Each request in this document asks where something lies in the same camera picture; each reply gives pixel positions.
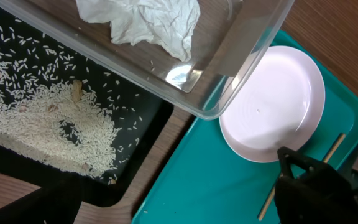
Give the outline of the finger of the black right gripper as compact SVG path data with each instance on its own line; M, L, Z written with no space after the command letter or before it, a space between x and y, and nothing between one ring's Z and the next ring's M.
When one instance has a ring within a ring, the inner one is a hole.
M323 161L308 157L287 147L281 147L277 154L282 177L285 180L306 185L314 190L350 189L350 183L332 166ZM297 179L292 172L292 165L299 167L305 173Z

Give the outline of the large pink plate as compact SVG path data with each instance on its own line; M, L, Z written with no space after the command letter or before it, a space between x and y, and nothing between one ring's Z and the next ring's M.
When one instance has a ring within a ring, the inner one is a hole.
M252 162L277 161L277 151L299 150L323 116L326 90L314 60L294 47L269 47L219 125L227 145Z

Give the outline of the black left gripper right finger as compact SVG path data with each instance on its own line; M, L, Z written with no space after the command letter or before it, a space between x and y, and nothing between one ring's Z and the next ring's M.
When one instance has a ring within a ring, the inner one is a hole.
M311 182L282 177L275 206L281 223L358 224L358 203L342 177Z

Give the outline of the white paper napkin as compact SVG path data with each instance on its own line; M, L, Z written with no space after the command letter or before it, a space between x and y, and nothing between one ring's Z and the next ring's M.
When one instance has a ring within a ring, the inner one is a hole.
M76 0L87 23L110 23L111 42L156 44L182 62L191 59L192 36L201 15L197 0Z

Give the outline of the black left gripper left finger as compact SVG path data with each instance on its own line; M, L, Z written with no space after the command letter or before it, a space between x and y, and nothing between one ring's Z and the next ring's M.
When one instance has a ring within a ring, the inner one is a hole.
M0 208L0 223L73 223L82 193L78 177L41 187Z

